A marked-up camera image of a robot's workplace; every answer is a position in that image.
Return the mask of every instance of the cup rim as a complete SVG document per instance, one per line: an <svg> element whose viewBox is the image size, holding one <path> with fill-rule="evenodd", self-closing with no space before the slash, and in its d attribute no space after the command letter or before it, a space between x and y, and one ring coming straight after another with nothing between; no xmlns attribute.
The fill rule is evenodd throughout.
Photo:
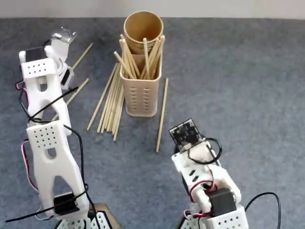
<svg viewBox="0 0 305 229"><path fill-rule="evenodd" d="M126 36L128 39L130 39L132 42L134 42L134 43L137 43L137 44L144 44L143 42L140 42L140 41L137 41L137 40L131 38L131 37L128 35L128 33L126 32L126 22L127 22L127 20L128 20L132 15L134 15L134 14L136 14L136 13L141 13L141 12L151 13L151 14L155 15L155 16L160 20L160 22L161 22L161 31L160 31L159 35L158 35L155 39L150 40L150 41L148 41L147 43L155 42L159 37L162 36L162 34L163 34L163 28L164 28L164 27L163 27L163 21L162 21L162 19L161 19L157 14L155 14L155 13L153 13L153 12L151 12L151 11L141 10L141 11L137 11L137 12L134 12L134 13L130 14L130 15L125 19L125 21L124 21L124 33L125 33L125 36Z"/></svg>

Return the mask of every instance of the black wire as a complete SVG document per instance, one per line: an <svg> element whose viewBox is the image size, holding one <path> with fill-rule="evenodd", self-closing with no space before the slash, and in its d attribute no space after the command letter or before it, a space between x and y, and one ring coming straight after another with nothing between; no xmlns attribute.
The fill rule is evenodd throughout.
<svg viewBox="0 0 305 229"><path fill-rule="evenodd" d="M34 115L32 115L32 116L29 114L28 110L25 108L25 106L24 106L24 104L23 104L23 102L22 102L22 99L21 99L21 98L22 98L22 95L23 95L23 90L21 91L21 93L20 93L20 95L19 95L19 102L20 102L20 104L21 104L21 106L22 106L24 112L25 112L26 115L28 116L29 121L33 121L33 122L35 122L35 123L46 124L46 123L50 123L51 121L43 121L43 120L41 120L41 119L39 119L39 118L35 118L35 116L38 115L40 112L44 111L45 109L47 109L49 106L51 106L53 103L55 103L55 102L58 101L59 99L63 98L63 97L66 96L67 94L69 94L69 93L71 93L71 92L73 92L73 91L75 91L75 90L77 90L77 89L78 89L78 87L75 87L75 88L73 88L73 89L67 91L66 93L62 94L60 97L58 97L57 99L55 99L55 100L53 100L52 102L50 102L48 105L46 105L45 107L43 107L42 109L40 109L38 112L36 112L36 114L34 114ZM89 194L88 194L88 188L89 188L89 186L85 183L84 163L83 163L83 162L84 162L84 153L83 153L83 143L82 143L81 135L80 135L76 130L72 129L72 128L69 127L69 126L64 125L64 127L67 128L67 129L69 129L70 131L72 131L72 132L78 137L78 139L79 139L80 150L81 150L81 179L82 179L83 185L84 185L84 187L85 187L85 191L82 192L81 194L79 194L79 195L77 195L77 196L71 198L71 199L68 199L68 200L66 200L66 201L64 201L64 202L62 202L62 203L60 203L60 204L58 204L57 206L54 206L54 207L51 207L51 208L47 208L47 209L45 209L45 210L38 211L38 212L35 212L35 213L32 213L32 214L28 214L28 215L23 216L23 217L19 217L19 218L15 218L15 219L9 219L9 220L7 220L7 221L5 221L5 222L8 223L8 222L13 222L13 221L22 220L22 219L26 219L26 218L29 218L29 217L32 217L32 216L35 216L35 215L44 213L44 212L49 211L49 210L53 210L53 209L55 209L55 207L62 206L62 205L67 204L67 203L69 203L69 202L71 202L71 201L75 201L78 197L80 197L81 195L83 195L83 194L86 193L87 199L88 199L88 201L90 202L90 204L91 204L91 206L92 206L92 210L93 210L93 213L94 213L94 215L95 215L94 218L95 218L95 220L96 220L96 224L97 224L97 226L98 226L98 229L101 229L100 224L99 224L98 219L97 219L97 215L96 215L96 214L97 214L96 208L95 208L94 203L92 202L92 200L91 200L91 198L90 198L90 196L89 196Z"/></svg>
<svg viewBox="0 0 305 229"><path fill-rule="evenodd" d="M29 217L32 217L32 216L39 215L39 214L41 214L41 213L45 213L46 211L53 210L53 209L55 209L56 207L63 206L63 205L65 205L65 204L69 203L69 202L72 202L72 201L76 200L78 197L80 197L80 196L82 196L83 194L85 194L85 193L88 191L88 188L89 188L89 187L88 187L88 185L86 184L86 186L85 186L85 191L83 191L83 192L80 193L79 195L77 195L77 196L75 196L75 197L73 197L73 198L71 198L71 199L68 199L68 200L66 200L66 201L64 201L64 202L62 202L62 203L60 203L60 204L58 204L58 205L56 205L56 206L53 206L53 207L50 207L50 208L46 208L46 209L44 209L44 210L37 211L37 212L35 212L35 213L31 213L31 214L28 214L28 215L25 215L25 216L21 216L21 217L19 217L19 218L8 219L8 220L6 220L5 222L6 222L6 223L10 223L10 222L13 222L13 221L19 221L19 220L22 220L22 219L26 219L26 218L29 218Z"/></svg>
<svg viewBox="0 0 305 229"><path fill-rule="evenodd" d="M248 208L250 207L250 205L259 197L261 196L266 196L266 195L273 195L276 198L277 201L277 205L278 205L278 217L277 217L277 229L281 228L281 219L282 219L282 207L281 207L281 202L280 202L280 198L278 197L277 194L275 194L274 192L263 192L261 194L256 195L255 197L253 197L250 202L247 204L247 206L244 208L244 211L247 211Z"/></svg>
<svg viewBox="0 0 305 229"><path fill-rule="evenodd" d="M43 108L41 108L38 112L36 112L34 115L32 115L30 117L30 119L34 118L36 115L38 115L40 112L44 111L45 109L47 109L49 106L51 106L53 103L57 102L58 100L60 100L61 98L65 97L66 95L70 94L71 92L74 92L78 89L78 87L74 87L71 90L68 90L67 92L65 92L64 94L62 94L61 96L59 96L57 99L53 100L52 102L50 102L48 105L44 106Z"/></svg>
<svg viewBox="0 0 305 229"><path fill-rule="evenodd" d="M206 137L205 140L206 141L213 141L213 142L215 142L218 145L218 154L211 161L202 162L202 161L199 161L199 160L191 158L190 157L190 150L188 150L187 151L187 157L189 159L191 159L193 162L195 162L197 164L200 164L200 165L210 165L210 164L213 164L214 162L216 162L220 158L220 156L221 156L221 154L223 152L223 147L221 146L220 142L217 139L212 138L212 137Z"/></svg>
<svg viewBox="0 0 305 229"><path fill-rule="evenodd" d="M46 46L49 42L51 42L51 39L46 40L42 45Z"/></svg>

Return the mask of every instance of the cable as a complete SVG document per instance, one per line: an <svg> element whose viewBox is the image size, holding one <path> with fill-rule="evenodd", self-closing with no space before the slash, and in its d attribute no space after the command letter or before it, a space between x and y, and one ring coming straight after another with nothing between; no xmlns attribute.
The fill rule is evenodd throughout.
<svg viewBox="0 0 305 229"><path fill-rule="evenodd" d="M209 164L212 164L212 163L216 162L220 158L220 156L223 152L223 147L221 146L220 142L217 139L212 138L212 137L206 137L205 141L213 141L218 145L218 148L219 148L217 156L214 157L211 161L202 162L202 161L193 159L193 158L190 157L190 150L189 149L187 150L187 157L190 160L192 160L193 162L195 162L197 164L200 164L200 165L209 165Z"/></svg>
<svg viewBox="0 0 305 229"><path fill-rule="evenodd" d="M255 197L253 197L250 202L247 204L247 206L244 208L244 211L247 211L248 208L250 207L250 205L258 198L260 198L261 196L266 196L266 195L273 195L276 198L277 201L277 205L278 205L278 217L277 217L277 229L281 228L281 219L282 219L282 207L281 207L281 202L280 202L280 198L278 197L277 194L275 194L274 192L263 192L261 194L256 195Z"/></svg>
<svg viewBox="0 0 305 229"><path fill-rule="evenodd" d="M25 152L25 147L24 147L24 143L26 143L28 141L29 140L26 138L23 140L23 142L21 144L22 157L23 157L23 161L24 161L24 165L25 165L25 169L26 169L26 173L27 173L28 182L36 192L39 192L38 188L34 185L33 181L31 180L31 177L30 177L30 166L29 166L28 157L27 157L27 154Z"/></svg>
<svg viewBox="0 0 305 229"><path fill-rule="evenodd" d="M64 94L62 94L61 96L59 96L57 99L53 100L52 102L50 102L48 105L44 106L43 108L41 108L38 112L36 112L34 115L32 115L30 118L34 118L36 115L38 115L40 112L44 111L45 109L47 109L49 106L51 106L53 103L57 102L58 100L60 100L61 98L65 97L67 94L70 94L71 92L74 92L78 89L78 87L74 87L71 90L68 90L67 92L65 92Z"/></svg>
<svg viewBox="0 0 305 229"><path fill-rule="evenodd" d="M19 218L14 218L14 219L8 219L5 221L5 223L10 223L10 222L14 222L14 221L19 221L19 220L22 220L22 219L26 219L26 218L29 218L29 217L32 217L32 216L36 216L36 215L39 215L41 213L44 213L44 212L47 212L47 211L50 211L50 210L54 210L56 207L60 207L60 206L63 206L69 202L72 202L72 201L75 201L78 197L82 196L83 194L85 194L86 192L88 191L88 185L86 184L85 186L85 191L83 191L82 193L80 193L79 195L71 198L71 199L68 199L60 204L58 204L57 206L53 206L53 207L50 207L50 208L46 208L44 210L41 210L41 211L36 211L35 213L31 213L31 214L28 214L28 215L25 215L25 216L22 216L22 217L19 217Z"/></svg>
<svg viewBox="0 0 305 229"><path fill-rule="evenodd" d="M194 185L191 187L191 189L190 189L190 198L191 198L191 201L192 201L193 203L194 203L194 199L193 199L193 196L192 196L192 191L193 191L198 185L204 184L204 183L206 183L206 182L210 182L211 184L210 184L210 187L207 189L207 192L212 191L212 189L213 189L214 187L217 188L217 185L214 184L214 175L213 175L213 172L212 172L212 170L211 170L210 168L209 168L209 171L210 171L210 173L211 173L212 180L201 180L201 181L197 182L196 184L194 184Z"/></svg>
<svg viewBox="0 0 305 229"><path fill-rule="evenodd" d="M35 116L38 115L38 114L39 114L40 112L42 112L43 110L47 109L49 106L51 106L53 103L55 103L55 102L58 101L59 99L63 98L65 95L67 95L67 94L69 94L69 93L71 93L71 92L73 92L73 91L75 91L75 90L77 90L77 89L78 89L78 87L75 87L75 88L73 88L73 89L67 91L66 93L62 94L60 97L58 97L57 99L55 99L55 100L53 100L52 102L50 102L48 105L46 105L45 107L43 107L42 109L40 109L35 115L32 115L32 116L29 114L29 112L27 111L27 109L25 108L25 106L24 106L24 104L23 104L23 102L22 102L22 100L21 100L21 97L22 97L22 94L23 94L23 90L21 91L21 94L20 94L20 96L19 96L19 102L20 102L20 104L21 104L21 106L22 106L24 112L25 112L26 115L28 116L29 121L33 121L33 122L36 122L36 123L49 123L49 122L51 122L51 121L43 121L43 120L41 120L41 119L39 119L39 118L35 118ZM53 209L55 209L55 207L62 206L62 205L67 204L67 203L69 203L69 202L71 202L71 201L75 201L78 197L80 197L81 195L83 195L83 194L86 193L87 199L88 199L88 201L89 201L90 204L91 204L91 207L92 207L92 210L93 210L93 213L94 213L94 217L95 217L95 220L96 220L96 224L97 224L97 226L98 226L98 229L101 229L100 224L98 223L97 215L96 215L96 214L97 214L96 208L95 208L95 206L94 206L94 204L93 204L93 202L92 202L92 200L91 200L91 198L90 198L90 196L89 196L89 194L88 194L88 188L89 188L89 186L85 183L85 178L84 178L84 164L83 164L83 162L84 162L84 155L83 155L83 154L84 154L84 153L83 153L83 143L82 143L81 135L80 135L76 130L72 129L71 127L68 127L68 126L66 126L66 125L63 125L63 126L64 126L65 128L67 128L67 129L71 130L73 133L75 133L75 135L76 135L76 136L78 137L78 139L79 139L80 150L81 150L81 178L82 178L82 181L83 181L83 185L84 185L84 187L85 187L85 191L82 192L81 194L75 196L74 198L68 199L68 200L66 200L66 201L64 201L64 202L62 202L62 203L60 203L60 204L58 204L57 206L53 206L53 207L47 208L47 209L45 209L45 210L37 211L37 212L35 212L35 213L31 213L31 214L28 214L28 215L23 216L23 217L19 217L19 218L15 218L15 219L9 219L9 220L7 220L7 221L5 221L5 222L8 223L8 222L13 222L13 221L22 220L22 219L26 219L26 218L29 218L29 217L32 217L32 216L36 216L36 215L38 215L38 214L44 213L44 212L49 211L49 210L53 210Z"/></svg>
<svg viewBox="0 0 305 229"><path fill-rule="evenodd" d="M49 42L51 42L51 39L46 40L46 41L42 44L42 46L46 46Z"/></svg>
<svg viewBox="0 0 305 229"><path fill-rule="evenodd" d="M50 220L50 219L53 218L53 217L54 217L54 216L49 216L49 217L46 217L46 218L39 218L37 215L35 216L36 219L42 220L42 221Z"/></svg>

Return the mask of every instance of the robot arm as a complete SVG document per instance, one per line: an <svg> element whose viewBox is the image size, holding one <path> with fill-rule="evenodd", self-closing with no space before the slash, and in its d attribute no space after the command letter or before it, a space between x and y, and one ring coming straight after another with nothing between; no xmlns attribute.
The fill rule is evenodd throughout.
<svg viewBox="0 0 305 229"><path fill-rule="evenodd" d="M170 134L179 149L172 160L194 203L186 223L192 229L248 229L244 208L239 204L240 190L228 172L217 165L208 138L202 137L191 119L171 129Z"/></svg>

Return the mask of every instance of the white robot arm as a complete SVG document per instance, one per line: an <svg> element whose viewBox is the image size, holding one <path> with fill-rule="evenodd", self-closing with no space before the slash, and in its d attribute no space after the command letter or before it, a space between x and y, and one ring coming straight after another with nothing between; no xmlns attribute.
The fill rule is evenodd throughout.
<svg viewBox="0 0 305 229"><path fill-rule="evenodd" d="M104 213L95 214L92 222L88 217L89 201L92 204L86 193L88 187L84 182L83 169L80 171L74 160L67 139L72 131L78 135L83 157L81 137L71 129L68 108L61 91L68 87L74 75L73 71L69 72L70 67L67 67L65 60L68 56L69 44L75 36L75 33L71 34L62 29L53 34L51 45L19 53L25 88L20 89L18 86L16 88L27 95L28 107L23 106L23 108L29 118L27 135L33 152L33 170L37 187L32 183L29 174L27 175L30 184L39 193L44 209L40 212L45 212L49 219L56 217L62 220L58 229L108 229L110 224ZM69 72L69 75L64 79L66 72ZM49 104L58 114L58 121L41 120L43 110ZM23 145L21 148L25 164L28 166ZM56 177L63 178L71 188L71 192L55 196L53 188ZM33 215L36 214L7 220L7 222Z"/></svg>
<svg viewBox="0 0 305 229"><path fill-rule="evenodd" d="M171 129L170 134L177 145L172 160L194 203L184 212L186 220L178 228L248 229L239 204L240 190L219 163L222 148L218 141L202 136L191 119ZM219 146L218 155L210 145L212 140Z"/></svg>

